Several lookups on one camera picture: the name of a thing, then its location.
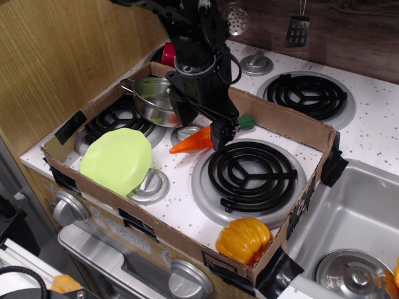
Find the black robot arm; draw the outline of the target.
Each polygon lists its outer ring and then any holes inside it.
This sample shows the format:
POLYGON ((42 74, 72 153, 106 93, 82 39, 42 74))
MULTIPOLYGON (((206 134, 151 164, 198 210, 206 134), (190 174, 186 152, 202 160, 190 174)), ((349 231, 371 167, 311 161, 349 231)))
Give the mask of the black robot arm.
POLYGON ((211 141, 216 151, 234 139, 239 112, 228 91, 239 81, 231 65, 238 60, 226 44, 229 23, 216 1, 115 1, 157 15, 175 48, 175 71, 168 72, 170 101, 180 123, 190 124, 198 114, 212 121, 211 141))

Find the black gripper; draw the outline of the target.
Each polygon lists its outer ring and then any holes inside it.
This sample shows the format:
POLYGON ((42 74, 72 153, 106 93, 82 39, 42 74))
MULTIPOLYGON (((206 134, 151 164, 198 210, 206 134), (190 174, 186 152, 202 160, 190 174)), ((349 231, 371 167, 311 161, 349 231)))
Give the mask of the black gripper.
POLYGON ((203 114, 212 121, 211 141, 215 151, 222 150, 239 131, 239 112, 229 97, 234 82, 230 70, 215 70, 197 78, 169 71, 170 102, 181 126, 188 126, 203 114))

